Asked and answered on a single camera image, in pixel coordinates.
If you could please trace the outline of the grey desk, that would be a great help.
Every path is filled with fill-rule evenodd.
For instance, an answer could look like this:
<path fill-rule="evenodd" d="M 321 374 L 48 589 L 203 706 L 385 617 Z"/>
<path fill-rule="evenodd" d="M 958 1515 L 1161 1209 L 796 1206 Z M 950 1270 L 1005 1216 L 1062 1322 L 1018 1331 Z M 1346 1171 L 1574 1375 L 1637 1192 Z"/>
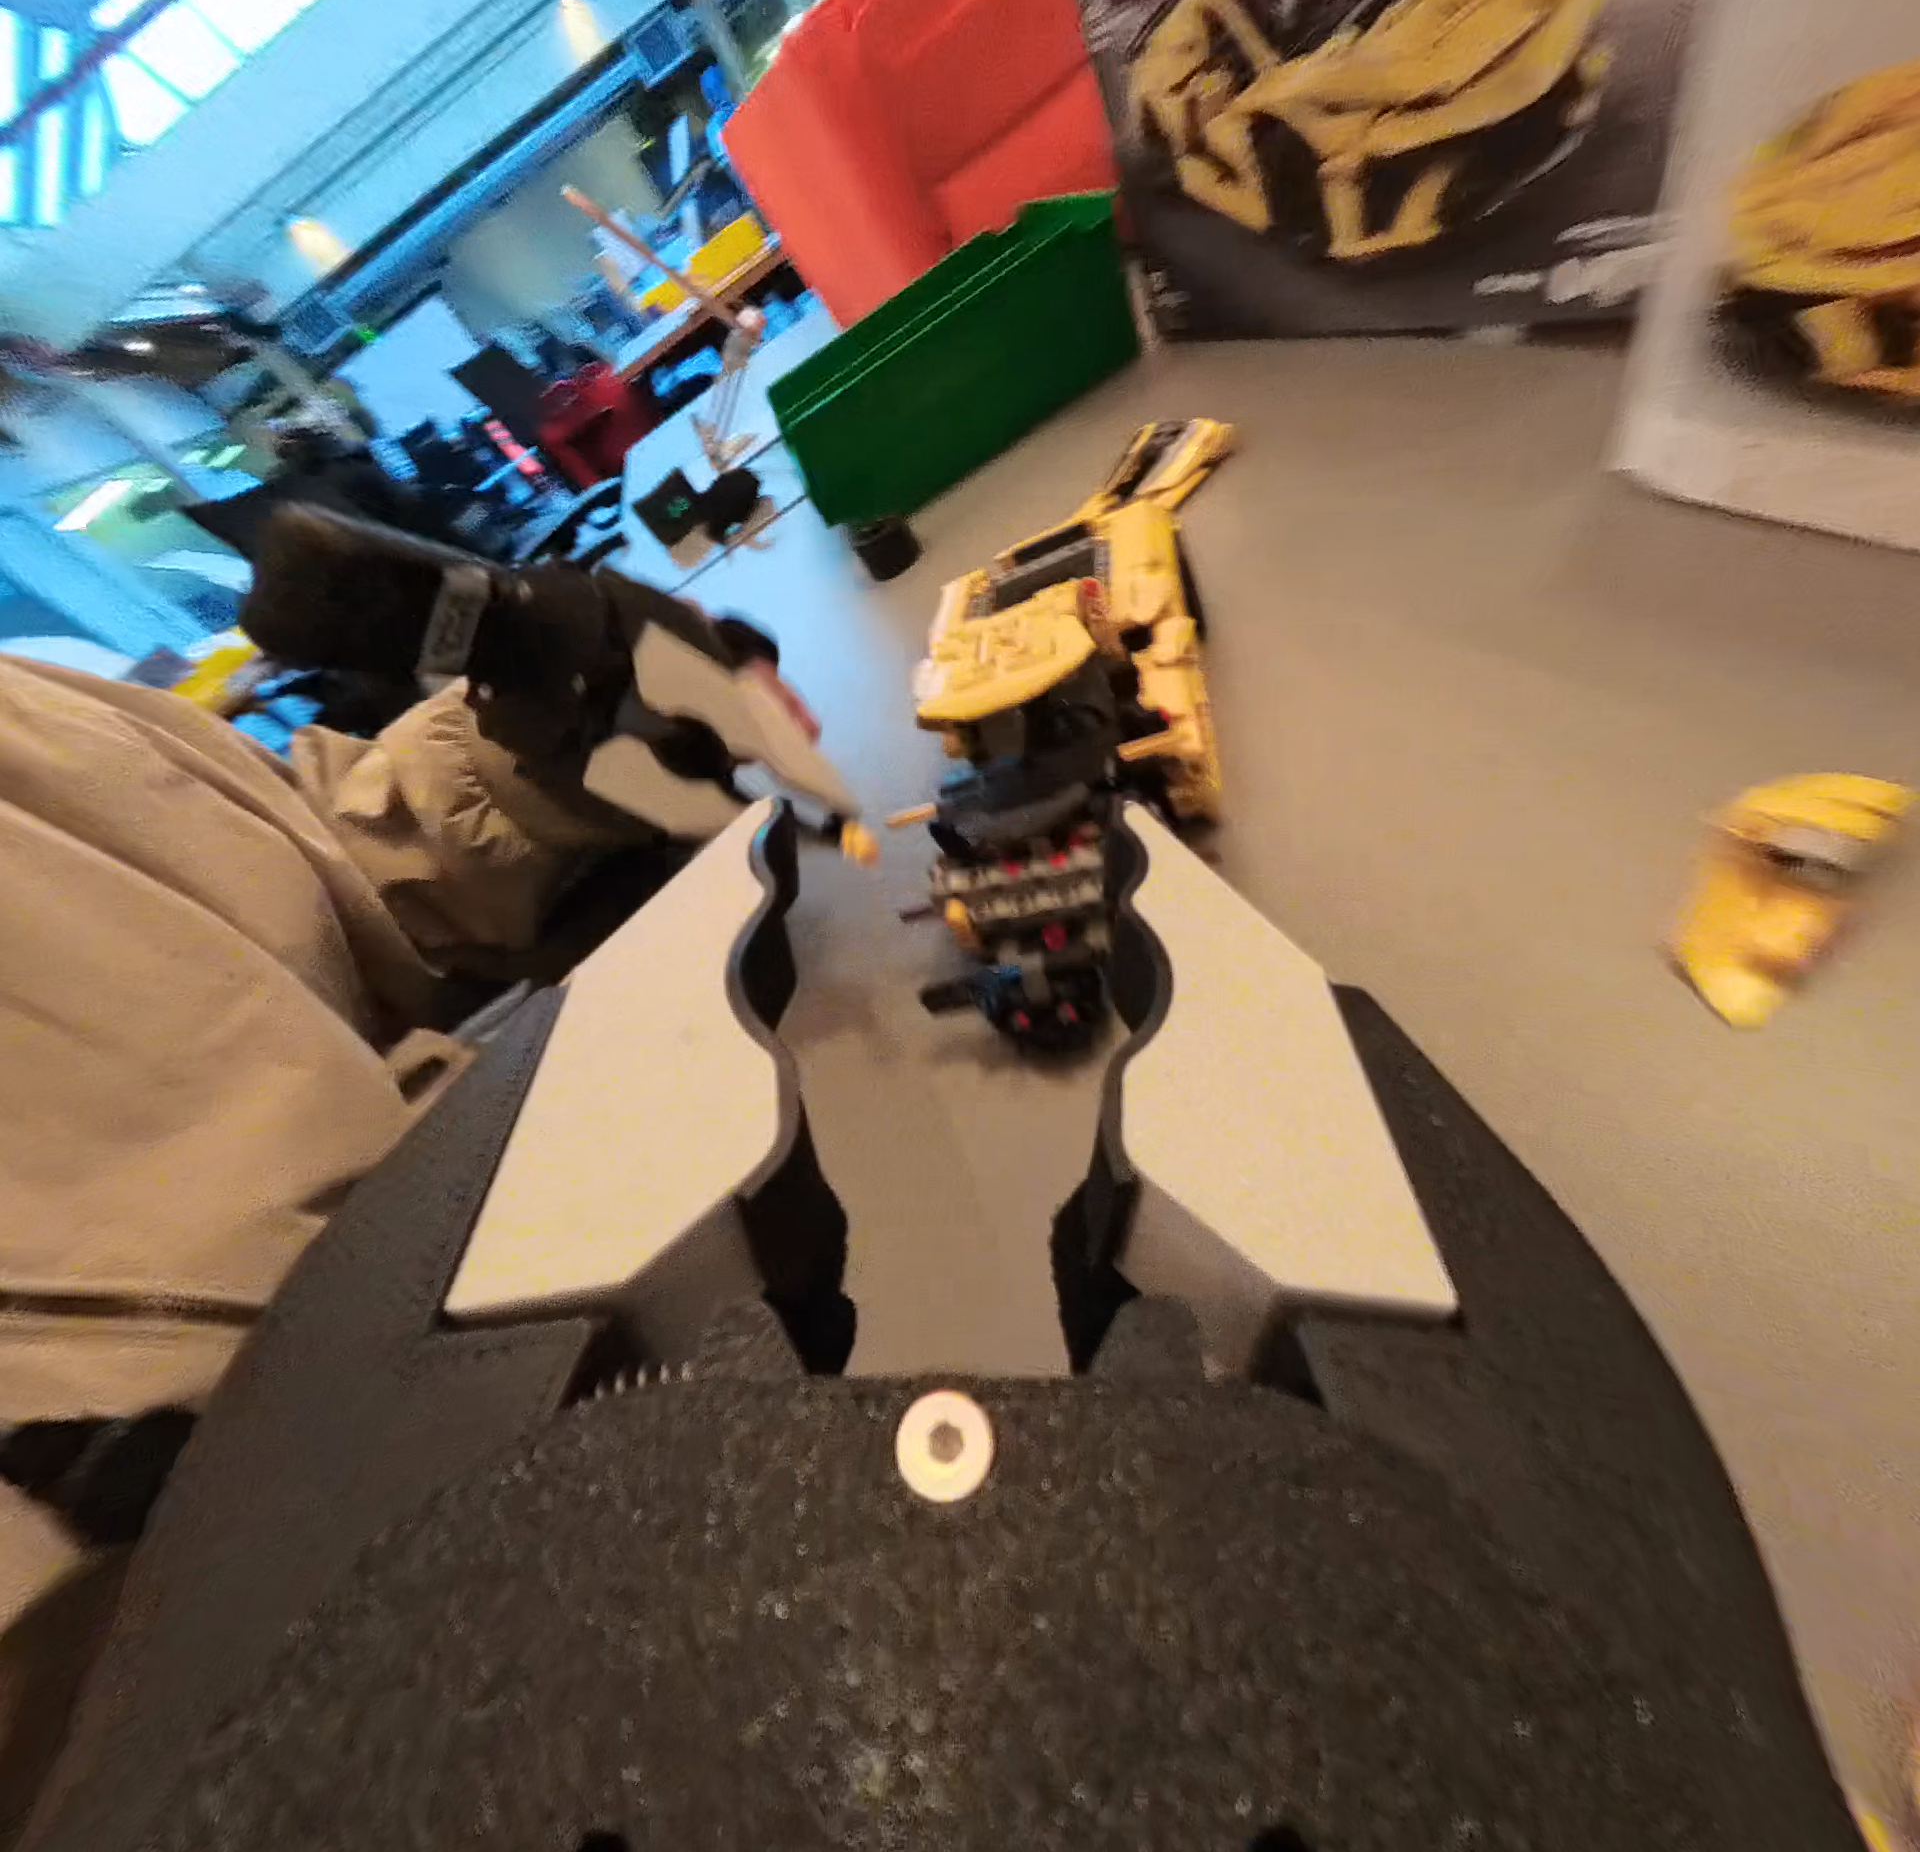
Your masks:
<path fill-rule="evenodd" d="M 1609 336 L 1152 347 L 917 520 L 872 581 L 811 507 L 685 571 L 781 641 L 870 816 L 927 795 L 944 581 L 1212 417 L 1184 510 L 1223 761 L 1215 868 L 1403 1024 L 1575 1219 L 1691 1386 L 1830 1756 L 1895 1823 L 1915 1735 L 1915 850 L 1757 1031 L 1663 954 L 1705 817 L 1915 785 L 1915 558 L 1607 472 Z"/>

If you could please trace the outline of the toy car cardboard box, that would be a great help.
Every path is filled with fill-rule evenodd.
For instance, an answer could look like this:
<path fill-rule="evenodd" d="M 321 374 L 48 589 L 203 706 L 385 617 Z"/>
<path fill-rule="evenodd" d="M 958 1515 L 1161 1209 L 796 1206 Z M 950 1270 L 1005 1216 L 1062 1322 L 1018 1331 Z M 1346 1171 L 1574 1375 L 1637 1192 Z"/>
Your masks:
<path fill-rule="evenodd" d="M 1158 336 L 1630 319 L 1697 0 L 1078 0 Z"/>

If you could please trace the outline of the red office chair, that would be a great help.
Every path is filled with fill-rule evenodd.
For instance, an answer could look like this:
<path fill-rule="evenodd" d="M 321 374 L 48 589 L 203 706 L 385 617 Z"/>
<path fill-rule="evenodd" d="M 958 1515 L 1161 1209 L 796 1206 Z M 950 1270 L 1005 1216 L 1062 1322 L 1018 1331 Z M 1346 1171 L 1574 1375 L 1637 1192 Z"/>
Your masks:
<path fill-rule="evenodd" d="M 546 462 L 579 494 L 621 477 L 626 453 L 659 426 L 646 384 L 592 359 L 549 384 L 537 399 L 535 441 Z"/>

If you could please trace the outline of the person's left forearm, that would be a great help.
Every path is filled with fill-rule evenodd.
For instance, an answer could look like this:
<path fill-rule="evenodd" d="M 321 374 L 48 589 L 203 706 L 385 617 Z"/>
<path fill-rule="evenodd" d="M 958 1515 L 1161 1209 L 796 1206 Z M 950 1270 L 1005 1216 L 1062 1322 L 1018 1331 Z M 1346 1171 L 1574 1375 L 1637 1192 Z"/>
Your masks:
<path fill-rule="evenodd" d="M 465 681 L 372 739 L 300 730 L 290 766 L 409 945 L 453 978 L 559 980 L 689 857 L 494 743 Z"/>

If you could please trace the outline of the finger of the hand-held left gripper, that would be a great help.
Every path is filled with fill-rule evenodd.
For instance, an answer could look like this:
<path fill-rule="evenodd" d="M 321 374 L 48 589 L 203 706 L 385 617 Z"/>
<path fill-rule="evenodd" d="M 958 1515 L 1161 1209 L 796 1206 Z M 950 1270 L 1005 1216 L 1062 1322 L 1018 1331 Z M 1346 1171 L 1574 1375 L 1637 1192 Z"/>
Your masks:
<path fill-rule="evenodd" d="M 633 653 L 629 733 L 643 740 L 695 728 L 718 749 L 818 749 L 821 728 L 754 633 L 716 648 L 647 623 Z"/>
<path fill-rule="evenodd" d="M 835 837 L 862 808 L 849 785 L 784 713 L 749 722 L 737 749 L 689 713 L 626 711 L 589 751 L 582 785 L 613 808 L 674 837 L 708 842 L 741 808 L 788 799 L 819 816 Z"/>

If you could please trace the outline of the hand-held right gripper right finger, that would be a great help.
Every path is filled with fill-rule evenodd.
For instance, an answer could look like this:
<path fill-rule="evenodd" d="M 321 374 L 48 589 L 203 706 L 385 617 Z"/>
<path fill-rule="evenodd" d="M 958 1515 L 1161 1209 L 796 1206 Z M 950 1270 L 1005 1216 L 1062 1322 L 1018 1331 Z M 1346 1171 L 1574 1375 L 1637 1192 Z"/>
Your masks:
<path fill-rule="evenodd" d="M 1444 1263 L 1322 966 L 1150 808 L 1105 850 L 1118 1045 L 1053 1219 L 1067 1358 L 1179 1303 L 1207 1368 L 1270 1368 L 1303 1315 L 1452 1325 Z"/>

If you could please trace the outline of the toy car instruction booklet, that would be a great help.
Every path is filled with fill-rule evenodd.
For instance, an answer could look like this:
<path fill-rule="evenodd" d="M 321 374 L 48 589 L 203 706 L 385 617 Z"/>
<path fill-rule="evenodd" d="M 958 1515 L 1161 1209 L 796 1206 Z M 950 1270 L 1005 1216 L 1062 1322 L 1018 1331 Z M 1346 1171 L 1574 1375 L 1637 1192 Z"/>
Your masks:
<path fill-rule="evenodd" d="M 1611 467 L 1918 549 L 1918 0 L 1700 0 Z"/>

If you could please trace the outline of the black device green light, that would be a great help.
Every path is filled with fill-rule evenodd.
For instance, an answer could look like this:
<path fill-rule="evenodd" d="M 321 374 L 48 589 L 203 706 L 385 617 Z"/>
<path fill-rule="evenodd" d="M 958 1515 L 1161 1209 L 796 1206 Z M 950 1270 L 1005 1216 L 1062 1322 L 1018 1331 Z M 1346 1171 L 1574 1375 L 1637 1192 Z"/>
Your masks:
<path fill-rule="evenodd" d="M 742 541 L 765 520 L 762 507 L 760 475 L 737 464 L 705 486 L 672 469 L 630 503 L 630 513 L 679 569 L 692 571 L 713 550 Z"/>

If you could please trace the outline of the yellow toy car model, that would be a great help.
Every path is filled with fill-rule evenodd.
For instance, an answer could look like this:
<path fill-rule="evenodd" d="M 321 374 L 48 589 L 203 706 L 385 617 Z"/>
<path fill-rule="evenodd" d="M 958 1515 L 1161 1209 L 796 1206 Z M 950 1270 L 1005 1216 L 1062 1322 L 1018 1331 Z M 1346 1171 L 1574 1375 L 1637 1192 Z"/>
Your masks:
<path fill-rule="evenodd" d="M 1111 1007 L 1118 810 L 1217 825 L 1207 623 L 1179 509 L 1237 441 L 1222 419 L 1141 426 L 1067 520 L 944 589 L 914 701 L 953 766 L 893 820 L 932 846 L 911 916 L 960 956 L 920 990 L 927 1014 L 975 1012 L 1025 1055 L 1085 1053 Z"/>

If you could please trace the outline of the person's beige jacket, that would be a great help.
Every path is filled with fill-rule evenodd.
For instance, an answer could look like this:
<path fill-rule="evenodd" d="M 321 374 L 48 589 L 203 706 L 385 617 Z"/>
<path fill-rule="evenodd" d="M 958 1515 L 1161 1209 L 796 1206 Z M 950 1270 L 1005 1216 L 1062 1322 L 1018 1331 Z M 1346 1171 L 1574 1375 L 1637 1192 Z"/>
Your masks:
<path fill-rule="evenodd" d="M 293 771 L 4 657 L 4 1847 L 208 1398 L 408 1131 L 429 975 Z"/>

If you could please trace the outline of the red carry bag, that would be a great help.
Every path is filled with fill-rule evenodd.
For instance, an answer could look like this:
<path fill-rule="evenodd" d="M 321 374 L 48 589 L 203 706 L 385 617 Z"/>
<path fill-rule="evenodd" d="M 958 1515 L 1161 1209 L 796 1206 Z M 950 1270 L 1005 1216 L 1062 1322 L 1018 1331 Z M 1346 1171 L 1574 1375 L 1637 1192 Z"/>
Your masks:
<path fill-rule="evenodd" d="M 818 0 L 723 142 L 839 327 L 1020 207 L 1118 183 L 1078 0 Z"/>

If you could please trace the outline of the yellow toy body section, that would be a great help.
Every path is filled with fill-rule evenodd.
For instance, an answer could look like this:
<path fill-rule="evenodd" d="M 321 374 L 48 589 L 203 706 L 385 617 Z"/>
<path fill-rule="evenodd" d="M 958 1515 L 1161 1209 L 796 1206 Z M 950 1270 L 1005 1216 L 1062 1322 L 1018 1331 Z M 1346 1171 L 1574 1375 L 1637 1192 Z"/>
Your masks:
<path fill-rule="evenodd" d="M 1743 788 L 1715 808 L 1666 937 L 1666 958 L 1716 1021 L 1765 1024 L 1854 918 L 1897 853 L 1915 788 L 1813 771 Z"/>

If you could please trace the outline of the green plastic bin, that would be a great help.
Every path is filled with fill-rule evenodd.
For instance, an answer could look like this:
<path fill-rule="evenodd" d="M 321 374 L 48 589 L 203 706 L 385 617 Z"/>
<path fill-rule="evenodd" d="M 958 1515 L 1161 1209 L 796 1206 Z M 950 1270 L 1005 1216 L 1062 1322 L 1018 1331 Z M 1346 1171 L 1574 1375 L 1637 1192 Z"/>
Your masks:
<path fill-rule="evenodd" d="M 1140 359 L 1111 190 L 1020 207 L 765 396 L 832 527 L 906 520 Z"/>

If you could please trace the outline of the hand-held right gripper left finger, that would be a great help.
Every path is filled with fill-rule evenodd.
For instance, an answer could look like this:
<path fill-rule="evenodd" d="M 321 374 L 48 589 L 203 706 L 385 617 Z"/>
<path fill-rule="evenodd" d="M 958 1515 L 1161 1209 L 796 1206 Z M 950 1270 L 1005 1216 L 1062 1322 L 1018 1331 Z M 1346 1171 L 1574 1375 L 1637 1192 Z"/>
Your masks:
<path fill-rule="evenodd" d="M 847 1366 L 849 1216 L 781 1024 L 799 831 L 749 804 L 565 978 L 442 1315 L 608 1326 L 647 1366 L 760 1301 L 802 1366 Z"/>

